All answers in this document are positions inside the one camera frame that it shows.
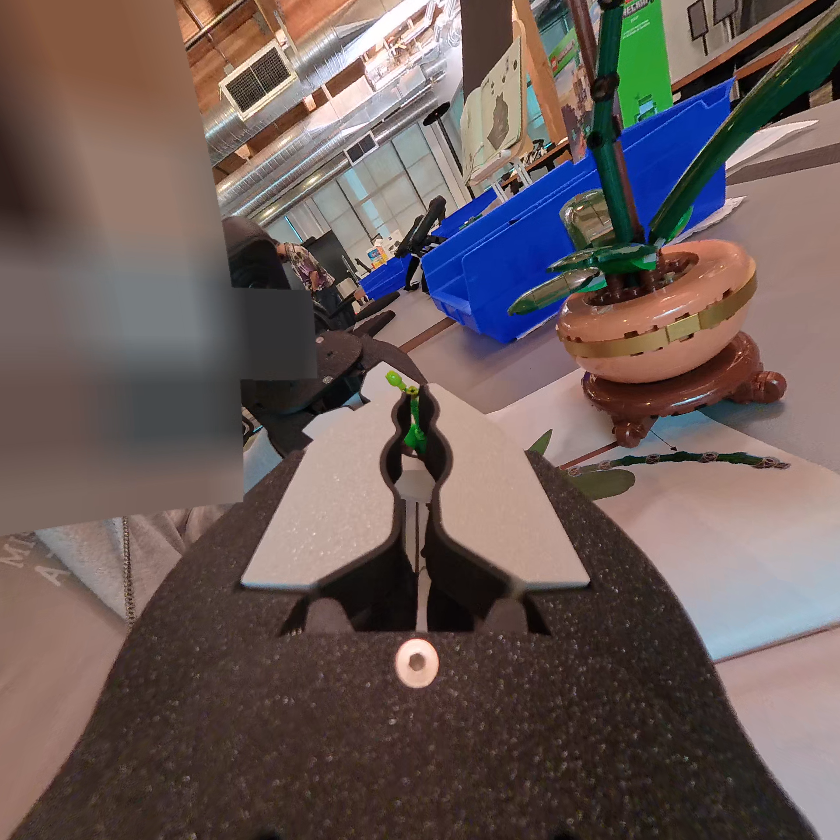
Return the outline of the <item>black round stand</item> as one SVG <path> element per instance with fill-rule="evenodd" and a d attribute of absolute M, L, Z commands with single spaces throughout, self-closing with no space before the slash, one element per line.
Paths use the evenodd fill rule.
<path fill-rule="evenodd" d="M 447 188 L 459 207 L 467 204 L 471 192 L 465 188 L 459 154 L 445 121 L 450 104 L 437 104 L 423 117 L 422 129 Z"/>

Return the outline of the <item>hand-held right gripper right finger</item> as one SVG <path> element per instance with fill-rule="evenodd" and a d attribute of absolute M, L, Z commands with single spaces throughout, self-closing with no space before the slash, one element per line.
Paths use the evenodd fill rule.
<path fill-rule="evenodd" d="M 486 619 L 499 600 L 591 582 L 525 449 L 441 385 L 420 393 L 434 478 L 426 566 L 434 587 Z"/>

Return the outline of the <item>black office chair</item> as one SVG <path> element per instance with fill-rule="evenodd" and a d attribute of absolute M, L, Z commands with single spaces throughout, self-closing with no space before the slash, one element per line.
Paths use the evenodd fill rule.
<path fill-rule="evenodd" d="M 291 267 L 280 261 L 276 243 L 255 221 L 240 216 L 222 221 L 229 273 L 236 288 L 310 291 L 295 276 Z M 376 335 L 395 318 L 393 310 L 384 309 L 385 301 L 373 303 L 359 313 L 353 310 L 354 296 L 342 298 L 337 282 L 313 296 L 316 333 L 344 330 L 352 334 Z"/>

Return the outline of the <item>dark hanging panel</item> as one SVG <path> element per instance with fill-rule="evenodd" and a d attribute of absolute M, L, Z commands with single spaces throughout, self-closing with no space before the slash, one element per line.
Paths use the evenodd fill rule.
<path fill-rule="evenodd" d="M 463 91 L 480 87 L 513 40 L 512 1 L 462 1 Z"/>

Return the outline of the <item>white instruction booklet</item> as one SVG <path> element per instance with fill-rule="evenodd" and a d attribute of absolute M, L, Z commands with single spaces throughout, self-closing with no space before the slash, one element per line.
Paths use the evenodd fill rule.
<path fill-rule="evenodd" d="M 775 457 L 786 469 L 630 465 L 635 484 L 597 505 L 644 551 L 713 660 L 838 625 L 838 474 L 704 416 L 656 423 L 661 436 L 585 462 L 679 450 Z"/>

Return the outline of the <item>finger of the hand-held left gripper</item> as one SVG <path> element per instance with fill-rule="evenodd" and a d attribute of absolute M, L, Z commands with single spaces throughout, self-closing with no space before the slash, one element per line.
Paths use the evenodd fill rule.
<path fill-rule="evenodd" d="M 358 446 L 364 436 L 364 407 L 342 406 L 315 416 L 303 429 L 312 452 L 338 451 L 345 446 Z"/>
<path fill-rule="evenodd" d="M 405 395 L 405 389 L 418 391 L 419 384 L 405 375 L 366 375 L 360 389 L 360 397 L 366 403 L 386 401 L 393 405 Z"/>

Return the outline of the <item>small blue storage bin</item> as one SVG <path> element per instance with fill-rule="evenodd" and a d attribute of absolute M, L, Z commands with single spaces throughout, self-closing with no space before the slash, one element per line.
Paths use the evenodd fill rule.
<path fill-rule="evenodd" d="M 366 297 L 374 301 L 403 289 L 410 270 L 417 267 L 419 267 L 419 258 L 415 255 L 409 254 L 402 258 L 394 256 L 383 266 L 364 276 L 360 284 Z"/>
<path fill-rule="evenodd" d="M 498 204 L 498 196 L 493 189 L 489 188 L 468 204 L 447 215 L 443 222 L 433 229 L 431 235 L 439 238 L 451 238 L 464 226 L 470 224 L 472 219 L 481 217 Z"/>

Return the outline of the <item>green toy bud stem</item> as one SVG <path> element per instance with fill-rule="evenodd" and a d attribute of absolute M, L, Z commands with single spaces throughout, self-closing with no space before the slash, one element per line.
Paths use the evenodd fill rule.
<path fill-rule="evenodd" d="M 402 451 L 405 455 L 422 459 L 426 454 L 427 436 L 419 423 L 419 387 L 408 385 L 396 371 L 388 371 L 385 378 L 391 386 L 410 397 L 411 424 L 402 441 Z"/>

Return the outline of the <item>green display poster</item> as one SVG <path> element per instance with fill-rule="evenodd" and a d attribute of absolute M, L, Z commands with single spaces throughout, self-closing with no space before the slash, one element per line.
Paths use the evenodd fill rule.
<path fill-rule="evenodd" d="M 583 49 L 568 2 L 559 2 L 567 24 L 565 35 L 552 47 L 549 63 L 560 98 L 563 125 L 574 163 L 585 157 L 586 135 L 592 128 L 594 102 Z M 623 3 L 620 78 L 616 106 L 624 128 L 667 110 L 673 104 L 662 3 Z"/>

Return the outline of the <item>white paper towel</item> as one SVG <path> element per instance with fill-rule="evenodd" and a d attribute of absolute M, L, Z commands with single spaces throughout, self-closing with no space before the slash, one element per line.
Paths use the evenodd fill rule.
<path fill-rule="evenodd" d="M 720 206 L 714 206 L 710 212 L 707 212 L 708 207 L 703 203 L 699 211 L 695 210 L 694 204 L 690 204 L 681 215 L 673 215 L 668 220 L 663 219 L 656 224 L 651 224 L 646 241 L 657 247 L 684 241 L 718 224 L 740 207 L 745 200 L 745 196 L 727 198 Z"/>

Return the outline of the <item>white ceiling vent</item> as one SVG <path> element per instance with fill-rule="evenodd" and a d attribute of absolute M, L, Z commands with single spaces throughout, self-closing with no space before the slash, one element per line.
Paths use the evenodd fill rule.
<path fill-rule="evenodd" d="M 298 74 L 277 39 L 258 50 L 218 83 L 220 96 L 243 121 L 298 80 Z"/>

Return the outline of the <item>beige printed sign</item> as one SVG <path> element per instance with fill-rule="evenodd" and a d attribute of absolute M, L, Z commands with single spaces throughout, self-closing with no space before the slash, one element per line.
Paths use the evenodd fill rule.
<path fill-rule="evenodd" d="M 462 179 L 467 186 L 491 179 L 503 167 L 520 162 L 531 149 L 526 82 L 519 35 L 465 99 L 460 133 Z"/>

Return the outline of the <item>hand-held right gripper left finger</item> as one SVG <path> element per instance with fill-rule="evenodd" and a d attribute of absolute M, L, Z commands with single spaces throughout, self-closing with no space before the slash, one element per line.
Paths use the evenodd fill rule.
<path fill-rule="evenodd" d="M 417 574 L 406 556 L 396 482 L 410 402 L 394 392 L 310 444 L 241 585 L 296 599 L 287 625 L 415 625 Z"/>

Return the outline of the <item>person's grey hoodie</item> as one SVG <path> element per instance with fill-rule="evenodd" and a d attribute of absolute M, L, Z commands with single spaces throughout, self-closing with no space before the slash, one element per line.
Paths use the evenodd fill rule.
<path fill-rule="evenodd" d="M 230 505 L 169 510 L 2 537 L 1 837 L 67 761 L 137 614 Z"/>

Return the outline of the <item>white paper sheet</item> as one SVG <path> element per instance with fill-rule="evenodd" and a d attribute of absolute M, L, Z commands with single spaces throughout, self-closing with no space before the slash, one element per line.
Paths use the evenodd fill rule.
<path fill-rule="evenodd" d="M 776 123 L 762 129 L 727 159 L 725 164 L 726 175 L 734 175 L 735 172 L 745 166 L 757 163 L 762 155 L 782 146 L 793 144 L 794 151 L 803 151 L 805 147 L 799 139 L 813 134 L 818 140 L 836 141 L 838 139 L 838 123 L 829 123 L 826 119 L 809 119 Z"/>

